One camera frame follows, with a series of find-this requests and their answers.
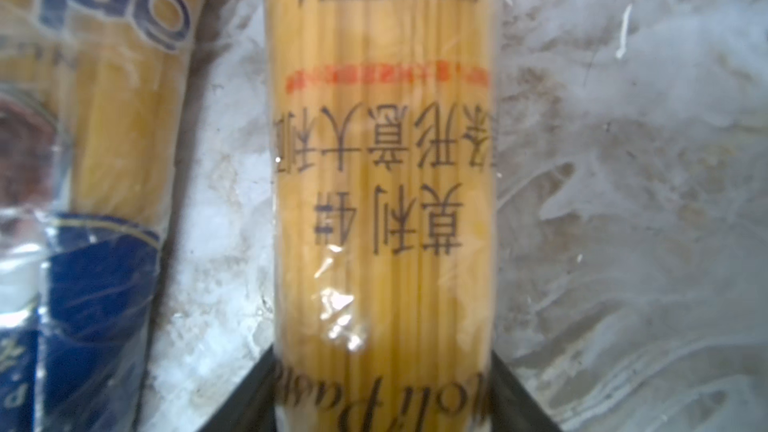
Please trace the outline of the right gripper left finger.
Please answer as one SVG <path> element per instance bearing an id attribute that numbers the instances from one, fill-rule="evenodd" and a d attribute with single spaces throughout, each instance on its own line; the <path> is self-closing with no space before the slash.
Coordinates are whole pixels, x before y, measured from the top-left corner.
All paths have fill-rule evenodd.
<path id="1" fill-rule="evenodd" d="M 277 358 L 270 346 L 200 432 L 276 432 Z"/>

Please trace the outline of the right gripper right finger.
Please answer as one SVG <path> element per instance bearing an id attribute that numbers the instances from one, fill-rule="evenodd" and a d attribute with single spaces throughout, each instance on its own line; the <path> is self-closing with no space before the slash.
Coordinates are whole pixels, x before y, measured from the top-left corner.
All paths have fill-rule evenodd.
<path id="1" fill-rule="evenodd" d="M 501 357 L 492 352 L 490 407 L 493 432 L 561 432 Z"/>

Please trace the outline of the blue gold spaghetti bag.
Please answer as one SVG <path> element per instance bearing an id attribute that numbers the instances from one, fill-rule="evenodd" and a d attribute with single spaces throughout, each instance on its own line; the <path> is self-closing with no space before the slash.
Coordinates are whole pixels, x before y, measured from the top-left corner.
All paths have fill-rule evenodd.
<path id="1" fill-rule="evenodd" d="M 1 0 L 1 427 L 130 431 L 205 0 Z"/>
<path id="2" fill-rule="evenodd" d="M 266 0 L 282 431 L 487 431 L 497 0 Z"/>

